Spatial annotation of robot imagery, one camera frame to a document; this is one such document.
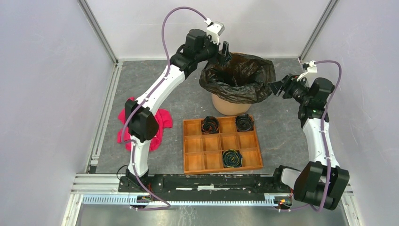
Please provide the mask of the black plastic trash bag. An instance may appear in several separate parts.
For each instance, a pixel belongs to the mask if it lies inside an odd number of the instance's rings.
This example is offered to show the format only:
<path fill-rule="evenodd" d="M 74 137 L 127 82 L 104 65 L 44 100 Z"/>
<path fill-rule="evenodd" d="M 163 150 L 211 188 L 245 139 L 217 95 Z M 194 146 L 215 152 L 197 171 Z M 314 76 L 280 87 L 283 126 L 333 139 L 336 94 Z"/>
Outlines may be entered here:
<path fill-rule="evenodd" d="M 231 55 L 224 66 L 208 62 L 201 71 L 199 85 L 235 104 L 256 104 L 267 99 L 272 94 L 269 83 L 276 80 L 273 62 L 254 55 Z"/>

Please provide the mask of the orange plastic trash bin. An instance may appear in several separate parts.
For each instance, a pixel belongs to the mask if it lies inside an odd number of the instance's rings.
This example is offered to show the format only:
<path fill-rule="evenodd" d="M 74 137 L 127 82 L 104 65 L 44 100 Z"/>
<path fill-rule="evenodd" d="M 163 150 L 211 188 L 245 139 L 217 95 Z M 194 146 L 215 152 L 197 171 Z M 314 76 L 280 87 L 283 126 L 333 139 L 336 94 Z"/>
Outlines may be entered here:
<path fill-rule="evenodd" d="M 219 98 L 215 94 L 211 94 L 211 98 L 215 109 L 222 115 L 226 116 L 235 116 L 235 115 L 244 114 L 252 106 L 252 104 L 231 103 Z"/>

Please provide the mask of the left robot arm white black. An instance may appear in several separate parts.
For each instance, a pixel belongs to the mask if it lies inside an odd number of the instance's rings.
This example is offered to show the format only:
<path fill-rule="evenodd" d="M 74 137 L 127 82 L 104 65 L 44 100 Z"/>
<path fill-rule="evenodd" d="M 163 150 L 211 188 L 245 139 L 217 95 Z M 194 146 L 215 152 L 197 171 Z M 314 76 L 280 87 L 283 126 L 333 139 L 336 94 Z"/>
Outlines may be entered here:
<path fill-rule="evenodd" d="M 170 93 L 197 69 L 198 63 L 210 61 L 225 65 L 231 60 L 229 43 L 220 43 L 223 29 L 213 25 L 205 31 L 191 29 L 185 43 L 169 59 L 159 78 L 134 101 L 125 103 L 126 122 L 123 127 L 128 130 L 131 144 L 131 157 L 126 177 L 130 186 L 137 192 L 148 186 L 148 153 L 151 140 L 155 137 L 159 124 L 155 114 Z"/>

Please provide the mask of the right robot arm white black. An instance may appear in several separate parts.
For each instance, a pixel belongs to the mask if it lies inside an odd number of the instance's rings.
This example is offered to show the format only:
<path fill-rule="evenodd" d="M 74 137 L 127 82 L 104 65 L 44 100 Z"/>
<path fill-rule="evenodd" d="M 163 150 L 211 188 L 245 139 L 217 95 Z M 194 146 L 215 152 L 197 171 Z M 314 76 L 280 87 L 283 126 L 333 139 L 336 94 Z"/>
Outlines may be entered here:
<path fill-rule="evenodd" d="M 270 82 L 269 87 L 274 95 L 299 103 L 298 119 L 309 154 L 302 171 L 282 165 L 276 168 L 271 180 L 273 189 L 284 192 L 290 187 L 296 201 L 316 209 L 334 210 L 350 179 L 349 172 L 335 158 L 328 134 L 327 100 L 335 90 L 334 84 L 326 78 L 316 78 L 307 86 L 305 77 L 289 74 Z"/>

